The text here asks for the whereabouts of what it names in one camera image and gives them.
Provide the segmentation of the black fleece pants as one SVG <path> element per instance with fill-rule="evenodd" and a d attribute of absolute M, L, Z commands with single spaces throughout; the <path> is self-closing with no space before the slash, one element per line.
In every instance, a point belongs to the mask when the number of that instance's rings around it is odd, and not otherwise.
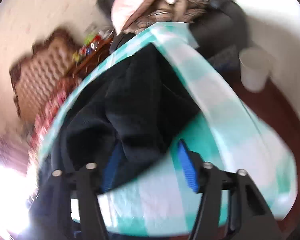
<path fill-rule="evenodd" d="M 70 196 L 79 169 L 95 163 L 90 183 L 101 187 L 103 170 L 120 141 L 125 156 L 112 189 L 128 183 L 159 161 L 199 112 L 152 44 L 106 70 L 84 87 L 66 114 L 39 172 L 39 195 L 21 238 L 74 239 Z"/>

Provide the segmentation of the brown patterned folded clothes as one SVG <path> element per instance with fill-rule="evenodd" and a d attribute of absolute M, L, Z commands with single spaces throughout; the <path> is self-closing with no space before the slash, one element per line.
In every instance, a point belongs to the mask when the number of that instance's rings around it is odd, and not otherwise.
<path fill-rule="evenodd" d="M 138 34 L 157 22 L 191 23 L 206 13 L 210 3 L 211 0 L 174 0 L 171 3 L 155 0 L 123 32 Z"/>

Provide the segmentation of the teal white checkered bedsheet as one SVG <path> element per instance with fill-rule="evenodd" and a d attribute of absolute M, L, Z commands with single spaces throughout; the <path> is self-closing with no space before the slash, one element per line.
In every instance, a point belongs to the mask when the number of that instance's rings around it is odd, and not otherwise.
<path fill-rule="evenodd" d="M 197 52 L 186 23 L 156 23 L 117 49 L 92 71 L 59 110 L 39 148 L 51 150 L 67 112 L 81 91 L 106 70 L 152 43 L 172 65 L 200 107 L 199 115 L 177 136 L 188 148 L 221 170 L 246 170 L 276 219 L 284 219 L 298 193 L 296 164 L 279 135 L 239 99 L 227 82 Z M 200 195 L 187 185 L 172 143 L 152 169 L 125 186 L 99 197 L 109 231 L 135 236 L 171 236 L 190 232 Z"/>

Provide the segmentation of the white plastic bin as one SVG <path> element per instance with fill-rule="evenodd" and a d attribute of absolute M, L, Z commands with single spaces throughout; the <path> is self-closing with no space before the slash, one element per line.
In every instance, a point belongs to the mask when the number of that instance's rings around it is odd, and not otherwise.
<path fill-rule="evenodd" d="M 275 64 L 273 56 L 260 47 L 249 47 L 240 51 L 239 61 L 242 85 L 252 93 L 261 92 Z"/>

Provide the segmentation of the tufted tan leather headboard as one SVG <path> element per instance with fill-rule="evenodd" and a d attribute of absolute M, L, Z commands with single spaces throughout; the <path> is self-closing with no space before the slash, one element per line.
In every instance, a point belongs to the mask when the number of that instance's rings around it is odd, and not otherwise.
<path fill-rule="evenodd" d="M 11 66 L 14 103 L 21 120 L 34 122 L 56 83 L 74 68 L 72 55 L 78 49 L 68 29 L 60 27 L 46 40 L 35 42 L 32 52 Z"/>

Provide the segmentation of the red floral blanket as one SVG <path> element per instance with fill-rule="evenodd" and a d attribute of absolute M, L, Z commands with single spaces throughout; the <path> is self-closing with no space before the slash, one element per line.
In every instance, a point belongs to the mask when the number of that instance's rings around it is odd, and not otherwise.
<path fill-rule="evenodd" d="M 70 76 L 61 78 L 56 83 L 54 89 L 35 118 L 34 129 L 30 140 L 29 154 L 31 157 L 38 158 L 39 146 L 42 144 L 44 136 L 49 131 L 60 107 L 81 81 L 82 79 L 79 77 Z"/>

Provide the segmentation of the dark wooden nightstand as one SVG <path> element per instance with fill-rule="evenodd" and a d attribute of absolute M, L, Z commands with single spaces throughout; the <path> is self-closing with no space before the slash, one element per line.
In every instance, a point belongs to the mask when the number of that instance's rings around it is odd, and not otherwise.
<path fill-rule="evenodd" d="M 113 37 L 110 37 L 107 40 L 102 40 L 98 45 L 97 50 L 86 56 L 79 65 L 74 65 L 68 71 L 66 76 L 79 77 L 83 80 L 109 56 L 112 40 Z"/>

